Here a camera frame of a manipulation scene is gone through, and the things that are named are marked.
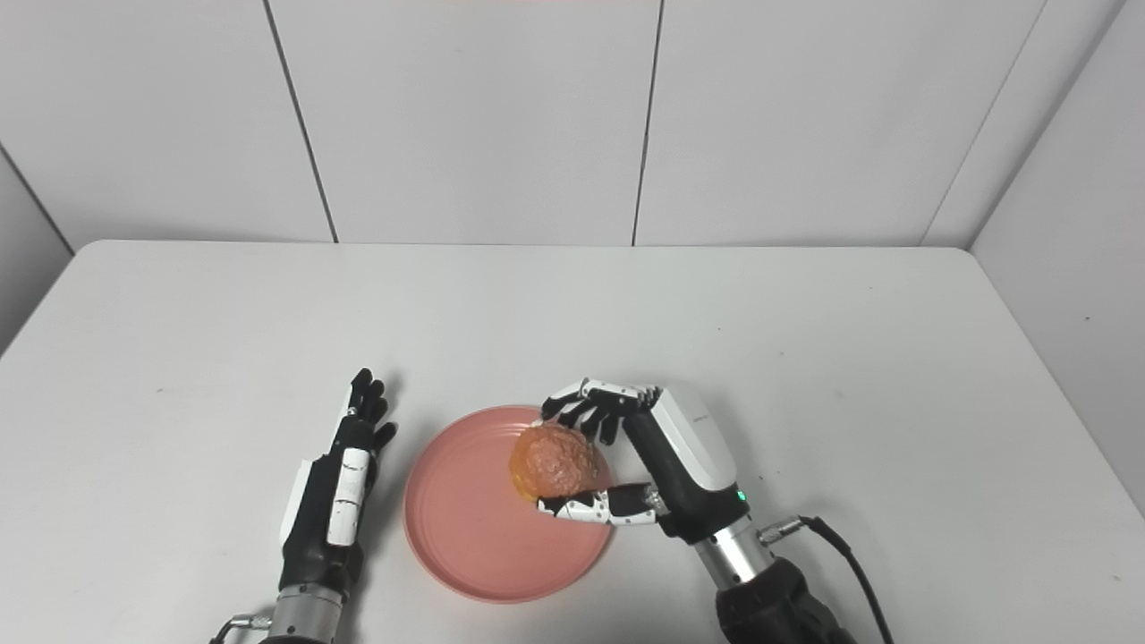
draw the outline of orange food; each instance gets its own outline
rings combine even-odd
[[[578,431],[560,425],[532,426],[513,445],[508,471],[513,486],[529,501],[569,496],[593,487],[597,448]]]

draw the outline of robotic finger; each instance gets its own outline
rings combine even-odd
[[[621,419],[652,409],[661,392],[660,387],[614,385],[584,378],[548,396],[540,406],[540,419],[581,430],[589,442],[595,441],[599,433],[601,445],[613,445]]]
[[[661,515],[668,512],[660,493],[650,484],[626,484],[572,496],[542,497],[537,500],[537,510],[559,519],[611,526],[655,524]]]

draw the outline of silver cylindrical joint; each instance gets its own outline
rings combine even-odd
[[[333,644],[342,616],[342,596],[317,583],[287,586],[278,594],[270,637],[293,635]]]
[[[240,613],[230,618],[231,628],[246,628],[250,630],[268,630],[270,628],[270,615],[258,615]]]
[[[803,519],[799,517],[788,517],[782,521],[775,521],[759,531],[759,542],[764,545],[779,543],[783,539],[799,532],[803,527]]]
[[[773,560],[771,550],[756,537],[751,517],[740,518],[694,548],[720,590],[755,579]]]

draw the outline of white wall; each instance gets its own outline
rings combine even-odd
[[[658,0],[273,0],[340,237],[627,245]]]
[[[0,155],[0,354],[71,253]]]
[[[270,0],[345,241],[964,245],[1118,0]],[[332,235],[261,2],[0,0],[74,245]]]
[[[1145,509],[1145,1],[1124,5],[973,252]]]
[[[917,245],[934,222],[965,245],[988,210],[942,210],[963,159],[1026,144],[1110,3],[669,0],[638,242]],[[1008,81],[1017,118],[985,129]]]
[[[0,1],[0,141],[79,248],[329,241],[262,6]]]

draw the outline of robotic arm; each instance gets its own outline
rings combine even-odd
[[[854,644],[811,595],[799,568],[767,548],[803,523],[755,527],[732,454],[693,392],[586,378],[546,400],[542,419],[603,445],[623,429],[653,484],[540,498],[539,511],[613,525],[658,523],[668,536],[684,540],[716,583],[720,628],[733,644]]]
[[[378,457],[397,431],[382,424],[389,408],[385,385],[362,369],[350,383],[330,450],[303,462],[287,502],[281,534],[283,572],[273,618],[242,614],[210,644],[223,644],[234,628],[269,629],[268,644],[330,644],[342,606],[362,572],[358,524],[378,479]]]

